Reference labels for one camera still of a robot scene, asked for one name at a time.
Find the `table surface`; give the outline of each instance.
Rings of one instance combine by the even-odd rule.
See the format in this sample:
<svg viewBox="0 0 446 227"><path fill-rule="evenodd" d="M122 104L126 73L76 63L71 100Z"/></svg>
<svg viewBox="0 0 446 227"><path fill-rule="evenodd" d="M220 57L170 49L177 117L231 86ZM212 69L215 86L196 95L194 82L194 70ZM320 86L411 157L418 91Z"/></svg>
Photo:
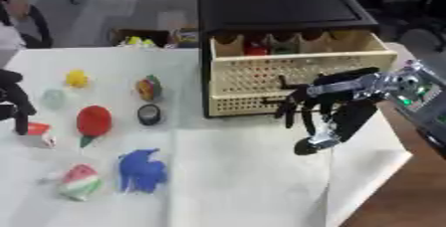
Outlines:
<svg viewBox="0 0 446 227"><path fill-rule="evenodd" d="M25 75L21 85L39 111L33 120L50 123L58 145L36 148L31 137L10 131L11 121L1 123L3 226L323 226L315 221L326 214L328 226L338 226L410 155L381 113L348 143L309 157L292 153L306 136L300 125L284 129L269 116L204 119L196 50L26 50L7 68ZM71 69L85 70L90 86L65 88ZM133 85L147 74L164 87L164 119L154 127L134 115L143 102ZM64 90L61 110L42 106L46 89ZM79 150L75 118L88 105L110 109L113 129ZM117 157L148 147L161 148L156 157L169 166L168 185L152 195L117 193ZM69 202L51 184L37 184L80 161L106 180L91 201Z"/></svg>
<svg viewBox="0 0 446 227"><path fill-rule="evenodd" d="M405 52L396 46L399 53ZM423 60L442 67L442 60ZM413 157L373 194L343 227L440 227L446 215L446 167L439 156L417 132L416 127L390 103L380 106L403 145Z"/></svg>

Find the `gray carpet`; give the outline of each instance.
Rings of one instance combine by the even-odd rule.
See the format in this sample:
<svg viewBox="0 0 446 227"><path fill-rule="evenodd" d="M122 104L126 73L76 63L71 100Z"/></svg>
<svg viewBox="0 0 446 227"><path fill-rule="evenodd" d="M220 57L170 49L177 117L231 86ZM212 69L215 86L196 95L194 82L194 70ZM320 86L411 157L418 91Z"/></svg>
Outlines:
<svg viewBox="0 0 446 227"><path fill-rule="evenodd" d="M197 22L195 0L78 0L79 5L31 1L47 18L57 48L108 46L113 28L171 30ZM20 27L28 33L33 28L27 23ZM382 38L390 39L391 31L385 29ZM434 52L437 42L425 32L412 31L401 42L418 58L446 61L446 53Z"/></svg>

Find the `black tape roll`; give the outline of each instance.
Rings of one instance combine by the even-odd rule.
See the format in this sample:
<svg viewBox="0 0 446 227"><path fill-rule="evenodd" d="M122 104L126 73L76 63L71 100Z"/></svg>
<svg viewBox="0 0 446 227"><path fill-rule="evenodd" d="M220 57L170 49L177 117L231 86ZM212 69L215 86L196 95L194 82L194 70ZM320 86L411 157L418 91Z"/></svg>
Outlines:
<svg viewBox="0 0 446 227"><path fill-rule="evenodd" d="M143 125L154 125L161 120L161 110L157 105L144 105L137 110L137 118Z"/></svg>

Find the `person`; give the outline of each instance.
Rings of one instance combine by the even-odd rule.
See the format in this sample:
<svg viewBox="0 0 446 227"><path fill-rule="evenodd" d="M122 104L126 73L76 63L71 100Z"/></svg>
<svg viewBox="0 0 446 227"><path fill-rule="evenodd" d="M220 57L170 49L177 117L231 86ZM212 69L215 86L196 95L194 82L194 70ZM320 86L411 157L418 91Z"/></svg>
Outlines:
<svg viewBox="0 0 446 227"><path fill-rule="evenodd" d="M11 20L23 20L27 17L30 4L28 0L2 0L0 12L0 50L18 50L25 48L25 43Z"/></svg>

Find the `robotic hand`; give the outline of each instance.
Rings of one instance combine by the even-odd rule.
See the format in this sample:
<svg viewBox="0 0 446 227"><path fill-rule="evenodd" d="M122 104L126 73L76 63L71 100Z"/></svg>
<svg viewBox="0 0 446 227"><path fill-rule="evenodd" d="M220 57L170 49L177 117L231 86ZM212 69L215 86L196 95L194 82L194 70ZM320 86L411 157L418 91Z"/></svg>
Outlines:
<svg viewBox="0 0 446 227"><path fill-rule="evenodd" d="M20 135L28 132L28 115L36 113L27 94L17 85L22 79L18 73L0 70L0 103L11 103L0 105L0 120L14 118Z"/></svg>
<svg viewBox="0 0 446 227"><path fill-rule="evenodd" d="M287 84L279 76L281 89L294 90L279 105L275 118L285 116L285 126L294 124L298 105L309 137L296 143L295 154L307 155L349 140L377 111L376 103L398 92L412 101L422 99L418 91L422 80L417 76L418 63L409 63L396 73L382 73L378 68L365 68L333 75L319 75L312 84ZM313 108L320 105L323 125L313 123Z"/></svg>

